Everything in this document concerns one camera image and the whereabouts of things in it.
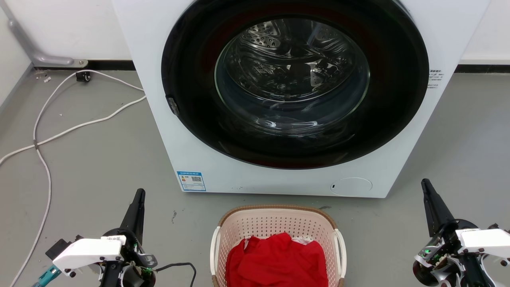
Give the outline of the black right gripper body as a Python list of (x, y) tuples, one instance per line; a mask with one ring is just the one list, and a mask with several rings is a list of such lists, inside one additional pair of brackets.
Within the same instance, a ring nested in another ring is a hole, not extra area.
[(470, 252), (461, 246), (461, 232), (479, 231), (468, 220), (427, 220), (431, 240), (415, 256), (415, 278), (428, 287), (494, 287), (483, 261), (484, 249)]

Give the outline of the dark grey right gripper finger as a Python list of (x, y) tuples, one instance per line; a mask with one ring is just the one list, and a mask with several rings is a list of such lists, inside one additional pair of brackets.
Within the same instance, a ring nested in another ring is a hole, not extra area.
[(454, 221), (454, 216), (429, 179), (422, 179), (421, 187), (429, 236), (434, 237), (442, 227)]

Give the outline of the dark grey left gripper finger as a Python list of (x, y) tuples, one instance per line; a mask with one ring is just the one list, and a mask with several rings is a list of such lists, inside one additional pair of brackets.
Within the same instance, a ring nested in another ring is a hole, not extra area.
[(143, 188), (137, 189), (120, 226), (121, 229), (131, 231), (140, 244), (143, 243), (145, 194), (146, 192)]

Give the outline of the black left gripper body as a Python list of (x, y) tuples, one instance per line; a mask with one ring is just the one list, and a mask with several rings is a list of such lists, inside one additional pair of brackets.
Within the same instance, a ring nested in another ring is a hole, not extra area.
[(104, 233), (107, 239), (123, 239), (120, 255), (100, 261), (101, 287), (154, 287), (158, 265), (153, 254), (143, 250), (143, 228), (115, 228)]

